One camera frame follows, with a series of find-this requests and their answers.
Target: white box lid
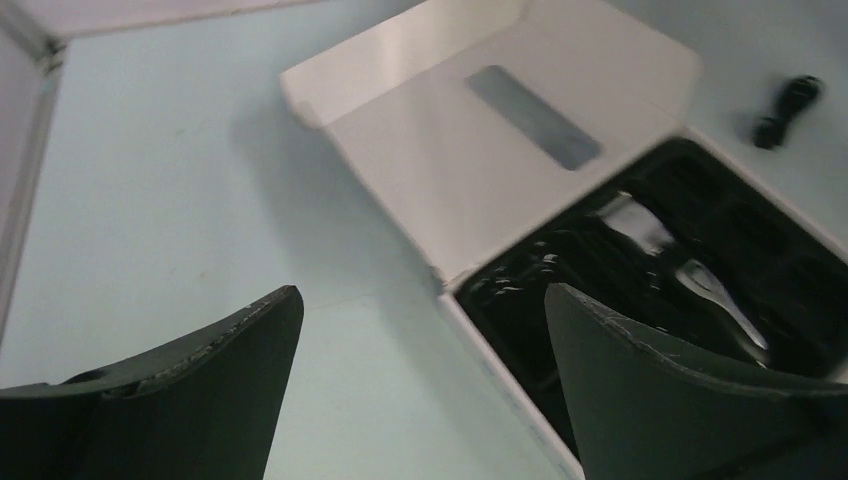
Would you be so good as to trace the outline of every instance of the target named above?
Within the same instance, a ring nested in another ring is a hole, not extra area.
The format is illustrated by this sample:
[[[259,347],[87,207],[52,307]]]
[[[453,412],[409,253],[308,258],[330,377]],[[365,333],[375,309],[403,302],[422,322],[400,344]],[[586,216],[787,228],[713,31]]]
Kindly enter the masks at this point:
[[[600,154],[554,161],[466,83],[491,65]],[[698,73],[693,52],[602,0],[428,0],[281,82],[454,286],[672,135]]]

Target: lid flap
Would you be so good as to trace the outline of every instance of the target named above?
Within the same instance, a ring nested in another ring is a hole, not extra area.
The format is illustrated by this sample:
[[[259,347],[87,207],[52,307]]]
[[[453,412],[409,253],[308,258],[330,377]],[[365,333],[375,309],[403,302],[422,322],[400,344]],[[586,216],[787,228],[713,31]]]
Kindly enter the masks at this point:
[[[697,73],[602,0],[429,0],[281,81],[450,283],[669,136]]]

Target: light blue surface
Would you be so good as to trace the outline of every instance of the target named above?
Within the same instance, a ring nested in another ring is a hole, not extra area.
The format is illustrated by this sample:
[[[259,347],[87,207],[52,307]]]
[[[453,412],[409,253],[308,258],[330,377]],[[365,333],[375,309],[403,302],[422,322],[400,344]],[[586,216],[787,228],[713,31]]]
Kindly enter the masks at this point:
[[[280,72],[414,3],[73,41],[0,386],[63,381],[296,284],[307,310],[267,478],[557,478],[408,243],[280,93]]]

